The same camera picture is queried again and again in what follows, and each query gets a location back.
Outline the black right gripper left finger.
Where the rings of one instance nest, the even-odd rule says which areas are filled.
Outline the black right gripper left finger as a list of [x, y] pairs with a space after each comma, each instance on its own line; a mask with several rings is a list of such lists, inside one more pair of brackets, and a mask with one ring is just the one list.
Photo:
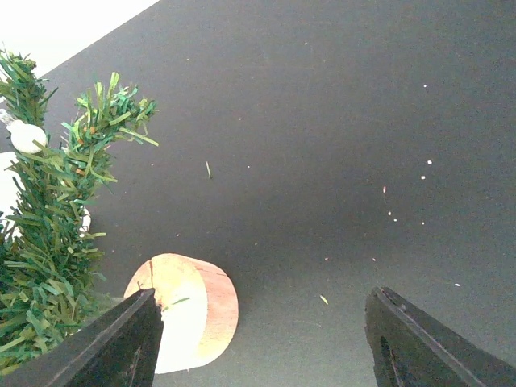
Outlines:
[[155, 290], [141, 289], [1, 385], [151, 386], [163, 330]]

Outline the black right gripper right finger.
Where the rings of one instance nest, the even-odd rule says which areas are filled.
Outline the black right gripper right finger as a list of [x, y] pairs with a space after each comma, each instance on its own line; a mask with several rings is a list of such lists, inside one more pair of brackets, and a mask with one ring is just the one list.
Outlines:
[[515, 367], [387, 287], [367, 296], [365, 322], [379, 386], [515, 385]]

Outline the small green christmas tree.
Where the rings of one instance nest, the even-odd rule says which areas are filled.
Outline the small green christmas tree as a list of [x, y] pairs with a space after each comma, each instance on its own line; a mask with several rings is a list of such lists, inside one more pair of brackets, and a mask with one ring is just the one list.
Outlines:
[[[1, 53], [3, 108], [44, 130], [51, 93], [26, 56]], [[108, 310], [111, 298], [96, 294], [94, 279], [102, 252], [96, 234], [79, 235], [82, 211], [97, 189], [114, 183], [110, 145], [149, 141], [154, 101], [137, 98], [137, 88], [119, 85], [113, 73], [77, 99], [77, 116], [65, 125], [58, 147], [36, 154], [17, 151], [16, 171], [25, 189], [8, 216], [20, 237], [1, 235], [1, 372], [9, 374], [49, 353], [88, 321]], [[164, 332], [156, 371], [190, 370], [213, 362], [232, 341], [239, 319], [229, 276], [214, 264], [173, 253], [146, 260], [125, 293], [154, 289]]]

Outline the white perforated plastic basket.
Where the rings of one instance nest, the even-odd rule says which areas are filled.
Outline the white perforated plastic basket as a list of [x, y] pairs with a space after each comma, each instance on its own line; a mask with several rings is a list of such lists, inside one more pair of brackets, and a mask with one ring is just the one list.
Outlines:
[[[21, 182], [21, 178], [16, 171], [10, 170], [9, 167], [15, 164], [18, 158], [15, 152], [1, 153], [1, 235], [3, 240], [7, 241], [9, 238], [16, 236], [20, 237], [20, 232], [14, 226], [12, 220], [7, 217], [14, 214], [17, 207], [17, 200], [21, 189], [25, 189]], [[83, 237], [89, 231], [91, 224], [91, 216], [89, 211], [82, 206], [78, 212], [82, 211], [79, 235]]]

